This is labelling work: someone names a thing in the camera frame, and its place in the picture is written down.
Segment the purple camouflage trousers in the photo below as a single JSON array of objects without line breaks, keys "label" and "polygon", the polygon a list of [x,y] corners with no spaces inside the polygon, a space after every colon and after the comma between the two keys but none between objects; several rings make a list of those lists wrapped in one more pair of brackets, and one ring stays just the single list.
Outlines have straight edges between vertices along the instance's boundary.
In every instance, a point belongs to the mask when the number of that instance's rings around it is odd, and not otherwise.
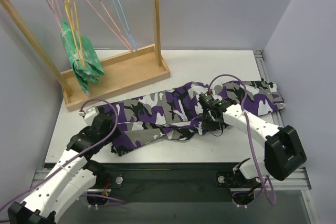
[{"label": "purple camouflage trousers", "polygon": [[275,83],[259,81],[215,81],[212,86],[188,82],[170,90],[114,102],[98,107],[101,113],[118,119],[121,135],[111,143],[111,151],[118,156],[158,139],[187,141],[195,134],[222,130],[219,123],[209,125],[203,117],[199,96],[211,89],[215,98],[229,99],[256,116],[263,116],[284,108],[284,99]]}]

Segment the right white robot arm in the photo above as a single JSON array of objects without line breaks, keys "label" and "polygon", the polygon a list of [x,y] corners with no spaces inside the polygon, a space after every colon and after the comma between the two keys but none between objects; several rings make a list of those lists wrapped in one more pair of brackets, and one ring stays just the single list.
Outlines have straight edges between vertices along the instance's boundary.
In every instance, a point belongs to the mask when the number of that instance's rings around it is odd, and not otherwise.
[{"label": "right white robot arm", "polygon": [[199,97],[205,118],[211,125],[233,126],[248,136],[249,144],[258,143],[264,149],[262,157],[247,158],[233,168],[233,181],[245,186],[255,178],[271,176],[283,181],[307,161],[296,129],[269,123],[228,99],[215,99],[210,93]]}]

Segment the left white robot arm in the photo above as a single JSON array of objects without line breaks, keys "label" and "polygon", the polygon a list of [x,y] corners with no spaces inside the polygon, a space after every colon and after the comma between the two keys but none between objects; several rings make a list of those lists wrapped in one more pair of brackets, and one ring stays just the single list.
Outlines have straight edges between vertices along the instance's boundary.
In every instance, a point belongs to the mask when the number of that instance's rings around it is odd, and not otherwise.
[{"label": "left white robot arm", "polygon": [[105,185],[106,168],[92,158],[121,133],[115,117],[97,108],[86,111],[84,120],[87,126],[70,139],[45,180],[10,205],[9,223],[57,223],[86,190]]}]

